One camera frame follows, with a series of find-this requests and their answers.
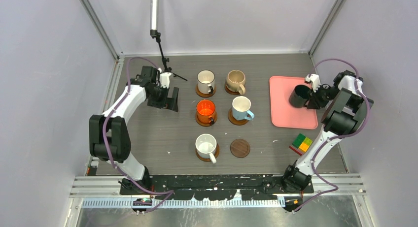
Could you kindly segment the dark walnut wooden coaster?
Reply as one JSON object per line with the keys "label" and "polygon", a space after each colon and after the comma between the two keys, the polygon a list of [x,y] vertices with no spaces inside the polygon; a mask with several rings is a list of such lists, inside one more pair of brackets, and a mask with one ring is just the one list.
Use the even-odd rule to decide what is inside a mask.
{"label": "dark walnut wooden coaster", "polygon": [[245,158],[250,153],[250,144],[244,139],[235,139],[230,144],[230,152],[237,158]]}

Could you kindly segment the cream ceramic mug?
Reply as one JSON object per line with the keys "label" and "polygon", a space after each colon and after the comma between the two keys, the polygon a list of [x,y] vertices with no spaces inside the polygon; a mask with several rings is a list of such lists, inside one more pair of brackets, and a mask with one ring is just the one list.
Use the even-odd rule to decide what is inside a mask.
{"label": "cream ceramic mug", "polygon": [[198,91],[202,94],[209,95],[215,91],[215,75],[210,70],[202,70],[197,74]]}

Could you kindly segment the orange ceramic mug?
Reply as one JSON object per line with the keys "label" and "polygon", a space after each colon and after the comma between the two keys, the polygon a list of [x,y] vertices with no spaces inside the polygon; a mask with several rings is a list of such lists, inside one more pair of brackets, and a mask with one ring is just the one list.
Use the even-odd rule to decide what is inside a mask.
{"label": "orange ceramic mug", "polygon": [[213,101],[203,99],[196,105],[196,113],[199,114],[199,120],[203,123],[209,123],[210,118],[214,117],[216,107]]}

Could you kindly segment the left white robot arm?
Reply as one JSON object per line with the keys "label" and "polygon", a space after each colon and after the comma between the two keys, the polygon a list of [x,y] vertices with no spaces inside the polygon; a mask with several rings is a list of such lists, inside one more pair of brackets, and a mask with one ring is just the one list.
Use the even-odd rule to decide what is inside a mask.
{"label": "left white robot arm", "polygon": [[179,88],[170,88],[173,76],[169,69],[142,67],[141,73],[128,80],[122,95],[108,110],[89,119],[90,155],[119,170],[140,195],[150,191],[151,179],[147,167],[131,152],[127,123],[144,102],[154,108],[178,112]]}

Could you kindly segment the beige ceramic mug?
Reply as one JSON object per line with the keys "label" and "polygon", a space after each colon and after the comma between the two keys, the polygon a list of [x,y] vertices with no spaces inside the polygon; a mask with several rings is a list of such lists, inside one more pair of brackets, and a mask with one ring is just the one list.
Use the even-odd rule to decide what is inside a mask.
{"label": "beige ceramic mug", "polygon": [[238,93],[239,95],[244,95],[246,93],[245,83],[245,74],[240,70],[232,70],[226,77],[226,87],[228,90],[233,93]]}

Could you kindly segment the pink plastic tray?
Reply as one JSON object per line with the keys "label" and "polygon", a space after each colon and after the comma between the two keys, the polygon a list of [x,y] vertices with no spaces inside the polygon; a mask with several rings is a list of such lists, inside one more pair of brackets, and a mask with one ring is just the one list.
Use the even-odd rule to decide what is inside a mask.
{"label": "pink plastic tray", "polygon": [[316,111],[295,108],[289,103],[298,85],[306,85],[303,77],[272,76],[269,79],[271,121],[276,127],[314,130],[318,126]]}

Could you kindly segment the white ceramic mug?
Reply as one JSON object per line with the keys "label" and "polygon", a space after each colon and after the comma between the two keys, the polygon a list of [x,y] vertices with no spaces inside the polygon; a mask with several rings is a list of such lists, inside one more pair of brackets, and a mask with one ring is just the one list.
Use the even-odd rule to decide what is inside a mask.
{"label": "white ceramic mug", "polygon": [[217,162],[215,157],[217,141],[211,134],[204,133],[199,135],[195,141],[195,148],[199,157],[209,159],[212,163]]}

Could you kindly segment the dark green ceramic mug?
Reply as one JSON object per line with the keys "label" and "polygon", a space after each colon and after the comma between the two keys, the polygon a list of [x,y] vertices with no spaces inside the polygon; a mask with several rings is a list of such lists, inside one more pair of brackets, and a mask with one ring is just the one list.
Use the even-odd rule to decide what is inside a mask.
{"label": "dark green ceramic mug", "polygon": [[294,87],[288,101],[295,108],[302,108],[310,99],[311,88],[306,85],[297,85]]}

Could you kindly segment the light blue ceramic mug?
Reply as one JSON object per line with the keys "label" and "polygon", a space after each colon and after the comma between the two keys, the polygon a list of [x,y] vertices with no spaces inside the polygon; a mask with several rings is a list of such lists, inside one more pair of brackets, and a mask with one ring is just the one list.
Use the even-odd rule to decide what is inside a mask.
{"label": "light blue ceramic mug", "polygon": [[254,113],[251,112],[251,101],[245,96],[235,97],[232,101],[232,116],[234,119],[248,120],[254,119]]}

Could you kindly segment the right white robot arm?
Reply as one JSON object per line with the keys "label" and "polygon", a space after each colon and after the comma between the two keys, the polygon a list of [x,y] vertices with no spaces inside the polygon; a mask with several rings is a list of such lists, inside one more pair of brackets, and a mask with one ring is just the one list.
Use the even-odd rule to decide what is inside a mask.
{"label": "right white robot arm", "polygon": [[312,181],[318,165],[341,140],[358,134],[367,123],[373,100],[362,91],[363,79],[345,70],[337,74],[333,85],[322,84],[310,92],[308,109],[325,108],[321,130],[305,152],[289,165],[281,177],[286,193],[303,191]]}

